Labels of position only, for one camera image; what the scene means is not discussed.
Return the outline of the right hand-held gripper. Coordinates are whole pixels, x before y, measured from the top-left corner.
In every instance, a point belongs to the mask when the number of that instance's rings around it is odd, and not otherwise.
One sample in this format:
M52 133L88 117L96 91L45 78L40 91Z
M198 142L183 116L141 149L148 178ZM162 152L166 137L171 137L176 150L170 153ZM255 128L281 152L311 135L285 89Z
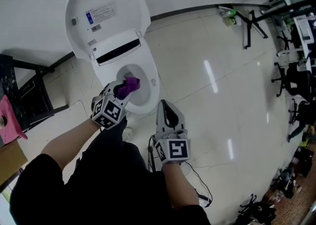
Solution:
M157 107L157 133L152 136L162 164L181 164L190 159L191 140L184 129L185 118L171 102L162 99Z

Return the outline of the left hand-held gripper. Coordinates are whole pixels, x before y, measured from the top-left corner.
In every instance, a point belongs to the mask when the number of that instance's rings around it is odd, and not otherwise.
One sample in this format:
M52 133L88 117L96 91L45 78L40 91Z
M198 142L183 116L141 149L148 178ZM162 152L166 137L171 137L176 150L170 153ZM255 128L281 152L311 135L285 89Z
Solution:
M92 99L92 120L99 126L109 130L117 126L126 115L125 107L132 97L129 93L124 99L116 97L118 90L125 87L126 80L110 82L100 94Z

